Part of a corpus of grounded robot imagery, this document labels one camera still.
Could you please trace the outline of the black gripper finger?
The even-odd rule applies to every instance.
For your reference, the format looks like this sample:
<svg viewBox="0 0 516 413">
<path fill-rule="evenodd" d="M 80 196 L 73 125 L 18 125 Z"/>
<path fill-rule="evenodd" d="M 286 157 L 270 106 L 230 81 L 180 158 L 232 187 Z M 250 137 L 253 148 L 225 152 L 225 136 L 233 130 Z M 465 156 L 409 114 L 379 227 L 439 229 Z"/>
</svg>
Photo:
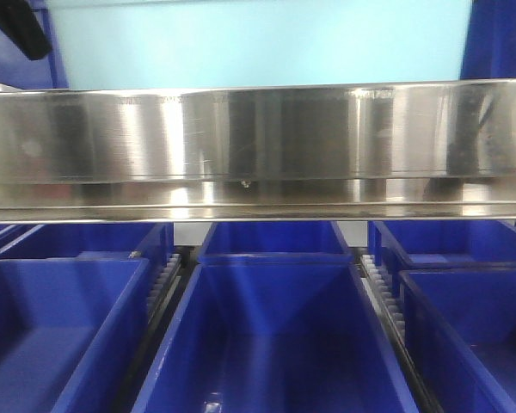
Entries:
<svg viewBox="0 0 516 413">
<path fill-rule="evenodd" d="M 29 60 L 43 59 L 52 51 L 27 1 L 0 0 L 0 30 Z"/>
</svg>

